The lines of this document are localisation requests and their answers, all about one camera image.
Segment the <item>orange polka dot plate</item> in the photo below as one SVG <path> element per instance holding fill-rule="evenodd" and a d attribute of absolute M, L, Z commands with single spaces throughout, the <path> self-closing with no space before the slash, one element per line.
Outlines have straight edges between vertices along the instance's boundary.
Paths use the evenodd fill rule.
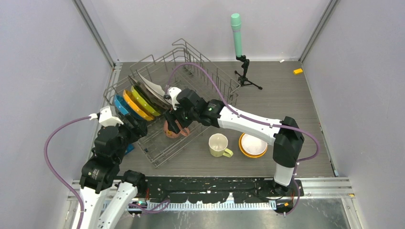
<path fill-rule="evenodd" d="M 155 119 L 153 115 L 147 113 L 140 105 L 136 104 L 135 97 L 129 90 L 124 90 L 123 97 L 125 102 L 138 116 L 142 117 L 146 121 L 153 121 Z"/>

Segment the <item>yellow green mug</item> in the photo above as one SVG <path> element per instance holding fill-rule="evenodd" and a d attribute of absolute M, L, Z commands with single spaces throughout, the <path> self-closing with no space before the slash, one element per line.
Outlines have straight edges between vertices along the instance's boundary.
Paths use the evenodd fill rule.
<path fill-rule="evenodd" d="M 225 135 L 217 133 L 211 135 L 208 141 L 210 154 L 214 157 L 232 157 L 233 151 L 228 148 L 228 139 Z"/>

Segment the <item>green polka dot plate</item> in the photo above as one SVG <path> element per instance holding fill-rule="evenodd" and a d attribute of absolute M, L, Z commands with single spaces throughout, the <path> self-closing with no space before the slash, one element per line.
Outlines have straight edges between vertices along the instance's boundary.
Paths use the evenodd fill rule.
<path fill-rule="evenodd" d="M 161 114 L 154 109 L 146 99 L 135 89 L 134 86 L 131 87 L 131 93 L 135 97 L 135 100 L 146 110 L 149 114 L 153 116 L 161 116 Z"/>

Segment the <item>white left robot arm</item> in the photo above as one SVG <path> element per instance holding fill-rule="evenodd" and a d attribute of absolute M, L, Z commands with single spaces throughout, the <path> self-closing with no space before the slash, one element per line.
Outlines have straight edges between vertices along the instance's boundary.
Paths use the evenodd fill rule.
<path fill-rule="evenodd" d="M 145 175 L 128 170 L 106 210 L 102 206 L 120 171 L 127 147 L 146 136 L 147 122 L 127 114 L 112 125 L 103 125 L 92 148 L 93 155 L 82 167 L 79 199 L 82 200 L 74 224 L 82 229 L 113 229 L 132 198 L 147 190 Z"/>

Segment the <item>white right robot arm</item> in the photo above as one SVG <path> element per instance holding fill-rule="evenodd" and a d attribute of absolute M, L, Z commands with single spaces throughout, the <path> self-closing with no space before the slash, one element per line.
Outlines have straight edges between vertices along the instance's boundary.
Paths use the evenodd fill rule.
<path fill-rule="evenodd" d="M 295 119 L 268 119 L 238 110 L 222 100 L 205 101 L 194 90 L 171 87 L 163 96 L 172 105 L 165 113 L 168 129 L 175 133 L 192 122 L 203 126 L 231 129 L 254 136 L 273 146 L 276 171 L 272 181 L 273 191 L 284 196 L 292 189 L 294 168 L 304 143 Z"/>

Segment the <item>square floral plate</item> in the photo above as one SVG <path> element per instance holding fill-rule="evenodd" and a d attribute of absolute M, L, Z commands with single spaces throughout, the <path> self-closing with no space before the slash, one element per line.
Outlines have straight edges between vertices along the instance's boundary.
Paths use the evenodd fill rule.
<path fill-rule="evenodd" d="M 128 76 L 128 79 L 131 81 L 131 83 L 136 87 L 139 88 L 145 96 L 148 97 L 148 100 L 152 102 L 155 106 L 159 107 L 160 110 L 168 110 L 171 107 L 167 104 L 164 104 L 161 102 L 155 95 L 153 95 L 143 84 L 141 80 L 136 80 L 132 76 Z"/>

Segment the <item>blue polka dot plate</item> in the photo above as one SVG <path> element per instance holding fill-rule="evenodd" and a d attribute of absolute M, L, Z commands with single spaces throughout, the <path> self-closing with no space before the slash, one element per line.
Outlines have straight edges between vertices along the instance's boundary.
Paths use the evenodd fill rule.
<path fill-rule="evenodd" d="M 134 118 L 138 120 L 144 120 L 141 116 L 139 116 L 125 101 L 125 99 L 118 95 L 114 95 L 114 105 L 118 109 L 118 111 L 123 115 L 132 115 Z"/>

